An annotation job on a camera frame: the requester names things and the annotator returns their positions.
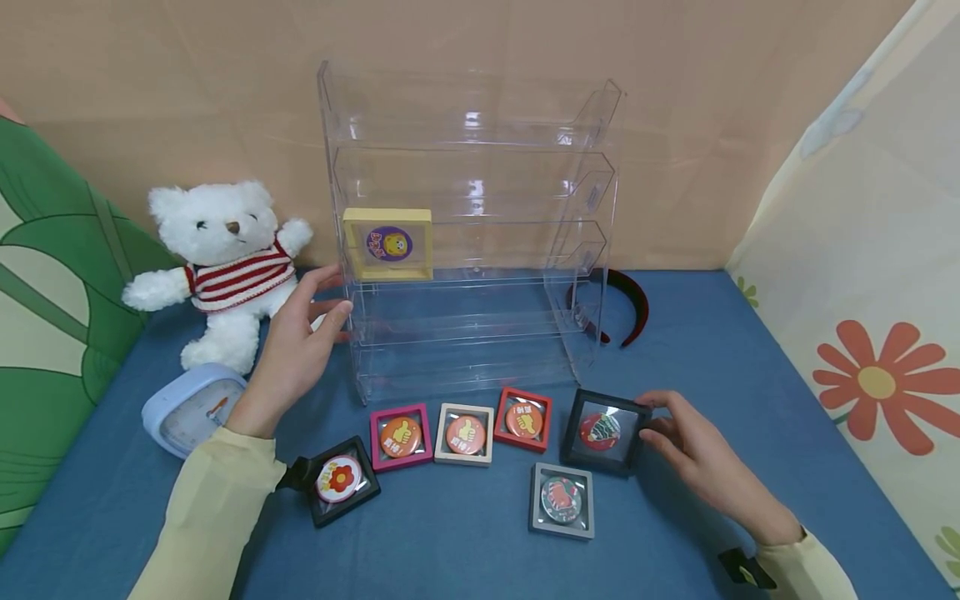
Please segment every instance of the pale yellow sleeve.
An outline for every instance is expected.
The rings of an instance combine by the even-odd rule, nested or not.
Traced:
[[[799,543],[760,546],[756,561],[777,582],[773,600],[856,600],[847,573],[809,532]]]
[[[220,428],[190,454],[131,600],[229,598],[240,554],[286,470],[275,449]]]

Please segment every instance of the magenta frame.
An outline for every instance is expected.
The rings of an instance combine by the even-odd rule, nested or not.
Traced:
[[[403,458],[381,459],[380,452],[383,448],[380,447],[380,422],[401,415],[409,415],[410,413],[418,413],[420,415],[420,432],[423,434],[423,452],[404,456]],[[430,423],[426,419],[426,404],[411,404],[410,406],[401,406],[399,408],[373,411],[370,413],[370,451],[373,458],[373,470],[376,472],[412,467],[413,465],[433,461],[433,444],[430,441]]]

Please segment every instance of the clock face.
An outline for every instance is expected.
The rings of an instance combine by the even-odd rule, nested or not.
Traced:
[[[175,408],[160,425],[160,435],[189,454],[227,421],[243,386],[230,379],[213,381]]]

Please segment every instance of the red frame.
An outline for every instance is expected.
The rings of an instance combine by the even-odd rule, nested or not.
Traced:
[[[420,415],[420,432],[423,435],[423,452],[411,454],[403,458],[381,459],[380,452],[380,422],[390,420],[393,417],[417,413]],[[420,463],[429,463],[433,461],[433,444],[430,442],[430,423],[426,419],[426,404],[411,404],[410,406],[401,406],[383,411],[374,411],[370,413],[370,450],[373,458],[373,470],[381,472],[385,470],[394,470],[395,468],[412,467]]]
[[[507,414],[507,396],[519,396],[528,400],[534,400],[543,405],[543,434],[540,441],[520,438],[510,433],[510,431],[500,431],[500,426]],[[533,450],[542,454],[546,452],[546,447],[550,443],[550,415],[553,413],[553,400],[547,396],[539,396],[524,392],[517,388],[504,388],[500,392],[500,404],[496,408],[496,424],[493,428],[493,438],[504,444],[516,445],[527,450]]]

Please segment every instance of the white teddy bear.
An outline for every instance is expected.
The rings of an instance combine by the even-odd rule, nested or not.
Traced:
[[[273,199],[259,181],[158,188],[149,200],[160,240],[187,264],[138,275],[123,302],[156,311],[192,297],[206,313],[206,333],[183,348],[183,368],[220,363],[250,372],[260,319],[273,317],[297,287],[292,259],[313,231],[302,219],[277,231]]]

